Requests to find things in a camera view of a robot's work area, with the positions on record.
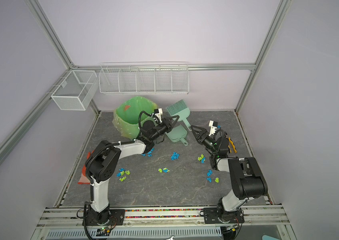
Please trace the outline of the blue green scrap cluster far right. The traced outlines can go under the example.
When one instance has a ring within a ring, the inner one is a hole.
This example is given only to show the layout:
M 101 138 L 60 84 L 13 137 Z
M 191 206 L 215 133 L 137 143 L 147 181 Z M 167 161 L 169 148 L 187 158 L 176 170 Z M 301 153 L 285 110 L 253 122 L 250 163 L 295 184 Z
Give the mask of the blue green scrap cluster far right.
M 209 183 L 212 183 L 212 182 L 219 183 L 219 177 L 214 177 L 212 170 L 208 170 L 207 173 L 206 173 L 206 176 L 207 176 L 206 180 Z

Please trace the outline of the blue paper scrap cluster centre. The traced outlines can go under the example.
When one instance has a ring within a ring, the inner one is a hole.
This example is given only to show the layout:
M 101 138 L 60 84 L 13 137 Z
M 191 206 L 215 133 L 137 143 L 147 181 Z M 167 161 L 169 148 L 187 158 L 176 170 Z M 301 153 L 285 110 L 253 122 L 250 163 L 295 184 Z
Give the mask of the blue paper scrap cluster centre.
M 176 153 L 176 152 L 173 152 L 172 156 L 171 156 L 171 160 L 174 161 L 174 160 L 177 160 L 179 158 L 179 154 Z

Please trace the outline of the paper scrap cluster far left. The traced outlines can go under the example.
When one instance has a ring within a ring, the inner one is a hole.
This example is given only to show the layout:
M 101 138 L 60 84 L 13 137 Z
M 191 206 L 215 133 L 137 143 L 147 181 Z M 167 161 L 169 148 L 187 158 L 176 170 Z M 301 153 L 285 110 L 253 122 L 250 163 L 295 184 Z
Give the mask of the paper scrap cluster far left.
M 119 172 L 117 173 L 117 178 L 120 182 L 123 182 L 126 180 L 127 176 L 129 176 L 131 172 L 129 170 L 126 170 L 124 168 L 120 168 Z

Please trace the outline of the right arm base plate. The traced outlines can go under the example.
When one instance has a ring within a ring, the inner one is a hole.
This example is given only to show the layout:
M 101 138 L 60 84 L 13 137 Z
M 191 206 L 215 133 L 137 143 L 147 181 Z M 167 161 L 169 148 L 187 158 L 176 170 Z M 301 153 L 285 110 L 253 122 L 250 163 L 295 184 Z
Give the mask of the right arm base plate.
M 242 211 L 225 212 L 217 207 L 203 208 L 202 216 L 205 224 L 242 224 L 244 214 Z

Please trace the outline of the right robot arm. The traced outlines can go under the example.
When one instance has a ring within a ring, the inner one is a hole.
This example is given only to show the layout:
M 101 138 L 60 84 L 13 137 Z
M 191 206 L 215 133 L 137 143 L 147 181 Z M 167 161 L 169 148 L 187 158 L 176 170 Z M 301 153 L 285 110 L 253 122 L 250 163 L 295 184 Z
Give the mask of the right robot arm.
M 248 201 L 268 194 L 268 186 L 256 158 L 229 156 L 230 140 L 225 131 L 218 129 L 211 134 L 207 129 L 194 125 L 190 129 L 197 143 L 210 154 L 212 169 L 229 173 L 231 190 L 217 205 L 221 213 L 239 211 Z

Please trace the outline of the aluminium front rail frame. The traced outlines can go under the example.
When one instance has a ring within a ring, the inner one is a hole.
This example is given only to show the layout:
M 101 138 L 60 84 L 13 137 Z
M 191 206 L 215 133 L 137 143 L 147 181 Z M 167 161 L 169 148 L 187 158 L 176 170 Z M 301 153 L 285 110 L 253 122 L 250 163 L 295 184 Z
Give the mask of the aluminium front rail frame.
M 246 226 L 274 226 L 282 240 L 295 240 L 281 205 L 243 206 L 232 220 L 218 217 L 213 206 L 111 208 L 104 225 L 84 224 L 80 208 L 46 209 L 32 235 L 34 240 L 113 240 L 219 237 Z

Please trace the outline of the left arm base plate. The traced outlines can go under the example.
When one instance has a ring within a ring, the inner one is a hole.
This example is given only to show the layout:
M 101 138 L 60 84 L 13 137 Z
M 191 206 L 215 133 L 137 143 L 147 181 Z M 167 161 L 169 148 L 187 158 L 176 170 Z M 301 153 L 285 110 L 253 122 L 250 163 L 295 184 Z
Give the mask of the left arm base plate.
M 86 210 L 83 226 L 120 226 L 125 219 L 124 209 L 104 209 L 98 213 L 93 209 Z

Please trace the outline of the green blue scrap cluster front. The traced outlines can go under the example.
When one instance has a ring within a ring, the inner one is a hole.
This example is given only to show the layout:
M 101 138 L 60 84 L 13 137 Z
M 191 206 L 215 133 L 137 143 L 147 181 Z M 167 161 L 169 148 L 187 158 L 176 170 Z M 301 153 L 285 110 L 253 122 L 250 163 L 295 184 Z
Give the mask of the green blue scrap cluster front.
M 168 173 L 170 170 L 168 168 L 158 169 L 160 173 Z

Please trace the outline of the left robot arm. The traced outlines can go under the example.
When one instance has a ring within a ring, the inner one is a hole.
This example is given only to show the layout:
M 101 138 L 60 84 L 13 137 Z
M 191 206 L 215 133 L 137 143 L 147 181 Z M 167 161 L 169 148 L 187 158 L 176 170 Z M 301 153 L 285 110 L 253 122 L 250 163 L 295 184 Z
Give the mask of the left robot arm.
M 96 215 L 104 215 L 109 209 L 109 179 L 114 174 L 119 159 L 133 155 L 147 154 L 155 146 L 155 140 L 169 133 L 177 124 L 179 116 L 162 118 L 155 125 L 152 121 L 144 122 L 138 137 L 128 142 L 101 141 L 86 161 L 85 176 L 90 181 L 91 201 L 86 203 Z

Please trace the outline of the red rubber glove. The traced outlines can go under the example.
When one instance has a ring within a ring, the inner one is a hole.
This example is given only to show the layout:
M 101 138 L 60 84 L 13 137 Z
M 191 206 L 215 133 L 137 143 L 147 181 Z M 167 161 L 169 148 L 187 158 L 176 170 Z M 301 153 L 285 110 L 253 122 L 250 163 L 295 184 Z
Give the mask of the red rubber glove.
M 86 171 L 87 171 L 87 162 L 88 160 L 90 159 L 91 155 L 92 155 L 93 151 L 92 152 L 88 152 L 87 154 L 87 159 L 86 159 L 86 162 L 84 163 L 83 167 L 82 167 L 82 170 L 81 170 L 81 177 L 78 181 L 78 185 L 89 185 L 91 183 L 91 181 L 88 179 L 87 175 L 86 175 Z

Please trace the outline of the green trash bin with bag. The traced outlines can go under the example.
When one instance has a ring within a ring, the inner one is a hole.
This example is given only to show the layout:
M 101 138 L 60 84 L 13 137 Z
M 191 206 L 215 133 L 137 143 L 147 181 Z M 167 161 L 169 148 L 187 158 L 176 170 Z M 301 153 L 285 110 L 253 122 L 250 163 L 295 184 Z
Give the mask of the green trash bin with bag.
M 141 117 L 141 125 L 146 120 L 151 120 L 150 114 L 158 109 L 158 105 L 151 100 L 136 96 L 133 97 L 114 110 L 113 125 L 121 133 L 122 137 L 135 139 L 139 132 L 139 115 L 142 111 L 149 115 L 143 114 Z

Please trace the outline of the paper scrap cluster near bin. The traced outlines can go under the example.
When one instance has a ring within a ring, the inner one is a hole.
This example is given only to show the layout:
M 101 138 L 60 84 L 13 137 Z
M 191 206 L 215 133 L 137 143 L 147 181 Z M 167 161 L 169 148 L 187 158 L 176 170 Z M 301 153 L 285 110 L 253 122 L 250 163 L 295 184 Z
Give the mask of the paper scrap cluster near bin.
M 154 148 L 152 148 L 150 151 L 148 151 L 147 153 L 145 153 L 145 154 L 142 154 L 142 156 L 143 157 L 145 157 L 145 156 L 147 156 L 147 157 L 151 157 L 152 156 L 152 153 L 153 153 L 153 151 L 154 151 L 155 149 Z

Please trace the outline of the green hand brush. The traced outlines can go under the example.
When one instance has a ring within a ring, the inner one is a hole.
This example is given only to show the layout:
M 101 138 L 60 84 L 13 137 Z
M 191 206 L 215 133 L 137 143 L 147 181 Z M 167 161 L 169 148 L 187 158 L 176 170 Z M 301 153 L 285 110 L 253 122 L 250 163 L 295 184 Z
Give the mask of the green hand brush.
M 178 102 L 166 107 L 166 111 L 170 116 L 179 116 L 179 121 L 183 121 L 187 129 L 191 131 L 191 124 L 187 120 L 190 115 L 190 109 L 186 105 L 184 100 L 179 100 Z

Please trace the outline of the green plastic dustpan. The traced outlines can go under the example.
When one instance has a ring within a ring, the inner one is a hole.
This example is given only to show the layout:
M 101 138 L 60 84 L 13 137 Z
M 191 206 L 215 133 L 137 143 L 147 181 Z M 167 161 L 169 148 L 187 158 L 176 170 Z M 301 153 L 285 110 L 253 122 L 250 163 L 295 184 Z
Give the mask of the green plastic dustpan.
M 182 126 L 176 126 L 169 133 L 165 133 L 172 143 L 181 142 L 184 146 L 188 146 L 188 142 L 185 139 L 187 136 L 187 130 Z

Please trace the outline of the small white mesh basket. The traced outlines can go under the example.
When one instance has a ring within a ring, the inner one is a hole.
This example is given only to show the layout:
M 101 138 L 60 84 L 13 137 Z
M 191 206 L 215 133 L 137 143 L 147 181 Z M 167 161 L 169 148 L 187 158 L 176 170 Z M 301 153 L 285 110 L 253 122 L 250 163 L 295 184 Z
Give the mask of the small white mesh basket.
M 51 97 L 63 111 L 85 111 L 99 88 L 95 71 L 71 70 Z

